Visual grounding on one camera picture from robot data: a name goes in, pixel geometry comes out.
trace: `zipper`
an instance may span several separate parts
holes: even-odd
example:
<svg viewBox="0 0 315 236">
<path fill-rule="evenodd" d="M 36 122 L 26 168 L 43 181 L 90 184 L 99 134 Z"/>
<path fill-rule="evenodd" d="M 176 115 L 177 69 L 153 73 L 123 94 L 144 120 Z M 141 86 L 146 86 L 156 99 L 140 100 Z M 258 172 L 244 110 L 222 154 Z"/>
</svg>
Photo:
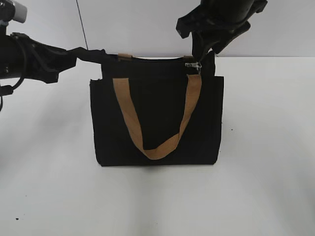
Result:
<svg viewBox="0 0 315 236">
<path fill-rule="evenodd" d="M 198 73 L 200 74 L 202 65 L 199 62 L 195 63 L 185 63 L 185 67 L 196 68 Z"/>
</svg>

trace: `bag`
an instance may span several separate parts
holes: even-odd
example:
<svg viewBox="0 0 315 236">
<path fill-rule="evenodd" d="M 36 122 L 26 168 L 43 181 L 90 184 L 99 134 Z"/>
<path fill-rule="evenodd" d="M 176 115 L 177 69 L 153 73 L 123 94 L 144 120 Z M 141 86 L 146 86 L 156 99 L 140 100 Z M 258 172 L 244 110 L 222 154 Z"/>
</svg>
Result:
<svg viewBox="0 0 315 236">
<path fill-rule="evenodd" d="M 215 76 L 214 53 L 201 64 L 192 57 L 139 59 L 83 48 L 72 53 L 102 66 L 103 78 L 90 83 L 101 166 L 216 162 L 223 77 Z"/>
</svg>

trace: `tan strap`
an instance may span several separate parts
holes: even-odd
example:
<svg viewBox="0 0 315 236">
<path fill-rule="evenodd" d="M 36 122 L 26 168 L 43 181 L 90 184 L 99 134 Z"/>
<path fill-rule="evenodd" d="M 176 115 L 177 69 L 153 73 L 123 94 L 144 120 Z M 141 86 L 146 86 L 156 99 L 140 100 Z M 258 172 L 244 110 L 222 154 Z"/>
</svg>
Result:
<svg viewBox="0 0 315 236">
<path fill-rule="evenodd" d="M 132 55 L 130 54 L 124 54 L 124 53 L 119 53 L 118 54 L 118 59 L 119 60 L 131 60 L 132 59 Z"/>
<path fill-rule="evenodd" d="M 138 119 L 137 112 L 130 95 L 129 79 L 113 79 L 114 89 L 120 108 L 122 110 L 126 126 L 130 137 L 135 146 L 149 159 L 159 160 L 167 156 L 177 148 L 177 145 L 188 125 L 190 116 L 196 107 L 201 90 L 201 76 L 188 75 L 188 84 L 186 90 L 186 102 L 183 120 L 181 122 L 179 133 L 166 140 L 163 144 L 153 150 L 143 149 L 143 137 L 141 125 Z"/>
</svg>

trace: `white table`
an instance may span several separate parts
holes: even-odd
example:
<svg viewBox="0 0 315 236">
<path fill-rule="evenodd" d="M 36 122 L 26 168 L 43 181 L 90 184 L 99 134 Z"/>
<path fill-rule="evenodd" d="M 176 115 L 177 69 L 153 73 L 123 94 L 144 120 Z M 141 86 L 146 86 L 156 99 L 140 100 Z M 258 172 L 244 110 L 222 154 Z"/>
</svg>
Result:
<svg viewBox="0 0 315 236">
<path fill-rule="evenodd" d="M 26 81 L 0 114 L 0 235 L 315 235 L 315 59 L 217 58 L 214 166 L 102 168 L 89 79 Z"/>
</svg>

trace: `bag handle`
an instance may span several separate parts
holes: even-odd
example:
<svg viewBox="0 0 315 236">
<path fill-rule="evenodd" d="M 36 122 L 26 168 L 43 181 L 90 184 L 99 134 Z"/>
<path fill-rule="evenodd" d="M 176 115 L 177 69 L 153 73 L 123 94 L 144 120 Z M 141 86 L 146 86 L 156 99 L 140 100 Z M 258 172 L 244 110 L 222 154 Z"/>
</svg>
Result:
<svg viewBox="0 0 315 236">
<path fill-rule="evenodd" d="M 163 144 L 156 149 L 144 150 L 143 137 L 140 122 L 137 112 L 130 95 L 129 79 L 113 79 L 114 90 L 122 110 L 126 126 L 128 128 L 130 137 L 135 146 L 149 159 L 159 160 L 174 151 L 188 125 L 191 114 L 194 111 L 196 104 L 199 100 L 201 90 L 201 76 L 188 75 L 188 84 L 186 90 L 186 101 L 183 119 L 181 122 L 179 133 L 166 140 Z"/>
</svg>

